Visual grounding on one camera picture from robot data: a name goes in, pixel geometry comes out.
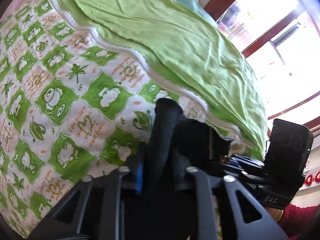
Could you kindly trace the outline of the red sleeve forearm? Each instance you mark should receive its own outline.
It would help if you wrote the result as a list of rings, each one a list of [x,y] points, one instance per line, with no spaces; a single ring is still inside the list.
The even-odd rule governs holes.
[[[278,220],[278,225],[287,234],[289,240],[297,239],[303,229],[311,223],[318,206],[298,207],[289,204]]]

